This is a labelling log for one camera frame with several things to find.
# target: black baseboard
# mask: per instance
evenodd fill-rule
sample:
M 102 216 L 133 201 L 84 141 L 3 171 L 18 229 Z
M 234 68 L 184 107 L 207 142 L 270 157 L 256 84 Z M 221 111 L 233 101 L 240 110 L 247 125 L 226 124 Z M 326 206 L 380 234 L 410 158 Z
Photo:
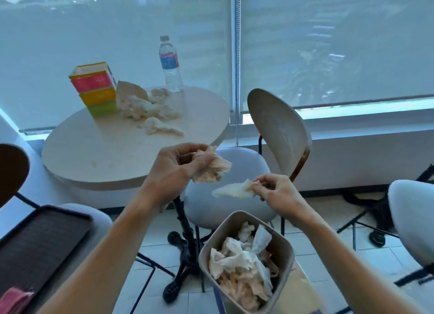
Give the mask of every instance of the black baseboard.
M 336 196 L 341 195 L 343 191 L 352 193 L 374 193 L 374 192 L 385 192 L 389 188 L 389 184 L 384 185 L 368 185 L 368 186 L 355 186 L 355 187 L 345 187 L 345 188 L 333 188 L 327 190 L 313 190 L 313 191 L 301 191 L 300 194 L 304 198 L 315 198 L 320 196 Z M 166 210 L 172 210 L 175 207 L 173 203 L 170 203 Z M 120 215 L 124 207 L 113 207 L 113 208 L 102 208 L 100 209 L 103 213 L 107 215 Z

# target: hand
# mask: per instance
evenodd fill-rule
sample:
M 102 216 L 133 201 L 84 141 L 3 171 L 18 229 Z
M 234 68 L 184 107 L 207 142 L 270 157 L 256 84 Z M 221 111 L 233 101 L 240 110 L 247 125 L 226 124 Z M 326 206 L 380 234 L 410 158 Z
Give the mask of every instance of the hand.
M 208 145 L 184 143 L 160 150 L 140 192 L 159 208 L 164 207 L 184 191 L 194 174 L 213 161 L 213 155 L 203 155 L 194 160 L 193 154 L 205 151 Z
M 253 181 L 253 191 L 266 201 L 268 206 L 291 224 L 302 227 L 318 213 L 300 195 L 288 176 L 268 173 Z

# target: bottle label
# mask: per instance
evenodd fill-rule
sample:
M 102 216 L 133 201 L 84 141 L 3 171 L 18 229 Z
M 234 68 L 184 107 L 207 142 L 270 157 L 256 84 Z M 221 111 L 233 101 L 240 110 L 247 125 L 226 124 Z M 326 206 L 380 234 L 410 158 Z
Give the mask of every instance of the bottle label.
M 161 67 L 163 70 L 172 70 L 178 68 L 178 55 L 174 52 L 160 54 Z

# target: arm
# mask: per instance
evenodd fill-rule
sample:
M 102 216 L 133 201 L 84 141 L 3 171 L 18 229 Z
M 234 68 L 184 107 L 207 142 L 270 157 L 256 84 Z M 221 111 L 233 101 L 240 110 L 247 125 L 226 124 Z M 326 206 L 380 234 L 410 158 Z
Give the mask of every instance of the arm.
M 255 182 L 253 190 L 261 200 L 307 235 L 354 313 L 424 313 L 396 285 L 348 248 L 287 176 L 267 174 Z
M 181 144 L 163 148 L 137 195 L 38 314 L 111 314 L 146 230 L 158 211 L 175 199 L 193 174 L 213 157 L 192 161 L 192 153 L 207 145 Z

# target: plastic bottle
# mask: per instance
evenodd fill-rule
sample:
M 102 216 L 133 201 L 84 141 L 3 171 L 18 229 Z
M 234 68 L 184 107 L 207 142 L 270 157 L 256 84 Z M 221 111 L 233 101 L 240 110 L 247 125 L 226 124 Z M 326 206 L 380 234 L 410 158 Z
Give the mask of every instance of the plastic bottle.
M 160 36 L 160 54 L 161 67 L 166 76 L 166 86 L 171 92 L 181 91 L 184 87 L 182 84 L 181 73 L 179 71 L 178 55 L 175 47 L 170 43 L 168 35 Z

